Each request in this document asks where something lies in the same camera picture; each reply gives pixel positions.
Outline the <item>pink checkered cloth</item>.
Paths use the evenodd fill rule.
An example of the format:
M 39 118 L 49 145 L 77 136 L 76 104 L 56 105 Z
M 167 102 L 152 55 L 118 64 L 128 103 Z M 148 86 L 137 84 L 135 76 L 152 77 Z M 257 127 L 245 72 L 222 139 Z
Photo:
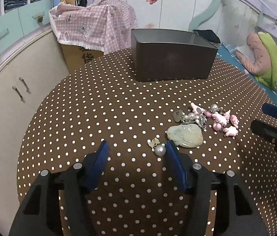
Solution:
M 109 54 L 131 47 L 131 30 L 137 28 L 134 9 L 122 0 L 95 0 L 83 7 L 61 2 L 49 12 L 58 42 Z

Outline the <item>white low cabinet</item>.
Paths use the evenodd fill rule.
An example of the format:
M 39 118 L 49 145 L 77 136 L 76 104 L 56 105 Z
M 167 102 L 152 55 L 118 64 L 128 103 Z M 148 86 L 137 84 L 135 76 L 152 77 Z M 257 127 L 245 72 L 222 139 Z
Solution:
M 8 235 L 19 208 L 17 160 L 38 106 L 68 75 L 51 30 L 32 38 L 0 65 L 0 233 Z

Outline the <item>right pinecone drawer ornament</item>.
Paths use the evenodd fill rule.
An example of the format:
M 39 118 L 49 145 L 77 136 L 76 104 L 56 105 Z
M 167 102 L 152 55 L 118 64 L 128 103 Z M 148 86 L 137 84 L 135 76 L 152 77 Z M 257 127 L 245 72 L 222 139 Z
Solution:
M 43 19 L 44 19 L 43 16 L 38 16 L 37 22 L 38 22 L 38 23 L 42 23 L 42 22 L 43 22 Z

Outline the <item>cardboard box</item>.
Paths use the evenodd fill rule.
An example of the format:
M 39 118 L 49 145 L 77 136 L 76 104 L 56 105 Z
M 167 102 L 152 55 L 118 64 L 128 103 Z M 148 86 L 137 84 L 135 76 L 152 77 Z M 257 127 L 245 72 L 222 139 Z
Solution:
M 76 45 L 63 45 L 61 49 L 68 67 L 69 72 L 72 74 L 85 64 L 93 61 L 104 55 L 102 51 L 87 50 L 84 47 Z

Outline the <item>teal drawer unit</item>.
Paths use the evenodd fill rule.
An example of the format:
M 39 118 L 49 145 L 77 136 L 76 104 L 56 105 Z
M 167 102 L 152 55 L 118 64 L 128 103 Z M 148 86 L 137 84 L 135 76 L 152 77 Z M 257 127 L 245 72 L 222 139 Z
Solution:
M 0 16 L 0 55 L 19 39 L 49 24 L 51 1 L 43 0 L 14 9 Z M 43 22 L 38 23 L 38 16 Z

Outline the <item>green and pink quilt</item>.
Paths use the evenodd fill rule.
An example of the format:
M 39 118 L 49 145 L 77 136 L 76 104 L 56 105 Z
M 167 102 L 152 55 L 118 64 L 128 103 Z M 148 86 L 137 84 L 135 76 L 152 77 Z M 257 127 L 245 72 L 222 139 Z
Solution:
M 235 55 L 245 69 L 266 87 L 277 89 L 277 45 L 269 33 L 252 32 L 247 37 L 247 46 L 254 59 L 249 59 L 240 50 Z

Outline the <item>dark rectangular storage box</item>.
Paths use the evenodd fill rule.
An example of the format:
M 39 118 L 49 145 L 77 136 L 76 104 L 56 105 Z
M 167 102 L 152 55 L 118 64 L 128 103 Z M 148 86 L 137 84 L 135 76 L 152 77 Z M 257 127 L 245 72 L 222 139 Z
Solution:
M 131 31 L 139 82 L 207 79 L 218 48 L 196 33 L 172 29 Z

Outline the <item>brown polka dot tablecloth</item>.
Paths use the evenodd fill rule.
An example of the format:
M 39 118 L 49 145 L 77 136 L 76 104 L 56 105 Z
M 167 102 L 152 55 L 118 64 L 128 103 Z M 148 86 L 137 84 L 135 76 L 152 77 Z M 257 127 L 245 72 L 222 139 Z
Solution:
M 277 92 L 243 73 L 224 50 L 204 80 L 140 83 L 132 52 L 117 51 L 95 59 L 61 80 L 42 100 L 23 137 L 17 163 L 17 193 L 23 200 L 43 169 L 64 171 L 110 145 L 99 186 L 88 197 L 99 235 L 177 235 L 184 224 L 189 197 L 174 182 L 165 159 L 149 146 L 167 141 L 173 113 L 219 105 L 239 119 L 236 137 L 212 128 L 208 119 L 203 143 L 180 152 L 210 171 L 237 173 L 249 190 L 270 235 L 277 233 L 277 153 L 252 134 L 264 103 L 277 105 Z

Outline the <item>pearl butterfly earring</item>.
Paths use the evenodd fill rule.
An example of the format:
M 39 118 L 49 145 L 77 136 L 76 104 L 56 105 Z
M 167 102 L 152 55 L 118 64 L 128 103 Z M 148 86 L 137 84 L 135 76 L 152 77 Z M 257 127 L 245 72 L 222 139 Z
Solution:
M 152 149 L 156 156 L 162 157 L 166 153 L 166 146 L 164 143 L 160 143 L 160 140 L 155 137 L 151 140 L 147 140 L 148 146 Z

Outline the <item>pink butterfly sticker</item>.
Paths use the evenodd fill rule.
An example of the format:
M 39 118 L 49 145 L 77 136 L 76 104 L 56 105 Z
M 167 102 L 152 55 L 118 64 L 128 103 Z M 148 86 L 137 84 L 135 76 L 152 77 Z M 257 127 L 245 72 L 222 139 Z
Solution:
M 146 0 L 146 2 L 149 3 L 149 5 L 153 5 L 154 3 L 156 3 L 158 0 Z

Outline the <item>dark folded clothes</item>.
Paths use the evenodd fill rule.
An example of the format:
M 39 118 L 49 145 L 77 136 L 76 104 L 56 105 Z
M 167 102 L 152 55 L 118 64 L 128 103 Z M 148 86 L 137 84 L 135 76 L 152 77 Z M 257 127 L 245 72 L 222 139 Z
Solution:
M 204 39 L 206 39 L 210 43 L 214 43 L 214 44 L 220 44 L 221 43 L 220 38 L 211 29 L 205 29 L 205 30 L 194 29 L 193 32 L 198 34 L 199 36 L 203 37 Z

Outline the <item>pale jade pendant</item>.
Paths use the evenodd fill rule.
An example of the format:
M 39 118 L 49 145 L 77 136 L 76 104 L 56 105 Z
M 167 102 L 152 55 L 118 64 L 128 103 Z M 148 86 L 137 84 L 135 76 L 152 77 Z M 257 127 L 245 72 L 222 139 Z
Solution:
M 202 130 L 196 124 L 171 126 L 167 129 L 167 138 L 183 148 L 196 148 L 203 144 Z

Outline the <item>blue patterned mattress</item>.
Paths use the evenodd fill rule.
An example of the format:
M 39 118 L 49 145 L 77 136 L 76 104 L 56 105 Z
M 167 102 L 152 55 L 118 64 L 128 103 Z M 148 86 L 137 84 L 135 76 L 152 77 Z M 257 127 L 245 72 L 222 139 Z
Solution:
M 241 71 L 243 74 L 248 76 L 248 78 L 251 78 L 257 85 L 259 85 L 266 92 L 269 98 L 277 106 L 277 90 L 274 91 L 269 87 L 266 87 L 264 84 L 261 84 L 260 82 L 258 82 L 252 74 L 246 73 L 245 67 L 243 67 L 243 65 L 239 62 L 239 60 L 237 60 L 237 58 L 228 50 L 228 47 L 230 49 L 232 48 L 231 45 L 226 45 L 225 43 L 221 43 L 220 48 L 218 49 L 216 58 L 224 60 L 230 65 L 236 67 L 239 71 Z

